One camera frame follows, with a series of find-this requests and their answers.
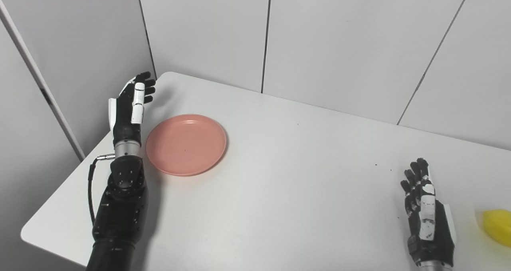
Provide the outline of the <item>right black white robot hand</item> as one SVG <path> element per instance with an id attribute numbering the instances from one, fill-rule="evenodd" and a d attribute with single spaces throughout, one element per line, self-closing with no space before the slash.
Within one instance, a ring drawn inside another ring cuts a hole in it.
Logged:
<path id="1" fill-rule="evenodd" d="M 451 209 L 436 196 L 436 188 L 424 158 L 404 171 L 400 182 L 410 236 L 407 247 L 418 271 L 452 271 L 456 235 Z"/>

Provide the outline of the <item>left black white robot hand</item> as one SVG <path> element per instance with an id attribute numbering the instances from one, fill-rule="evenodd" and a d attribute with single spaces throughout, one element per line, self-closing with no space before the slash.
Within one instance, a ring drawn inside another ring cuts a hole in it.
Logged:
<path id="1" fill-rule="evenodd" d="M 108 100 L 108 120 L 113 133 L 113 145 L 136 142 L 142 145 L 141 125 L 145 104 L 153 101 L 156 80 L 149 71 L 128 80 L 116 98 Z"/>

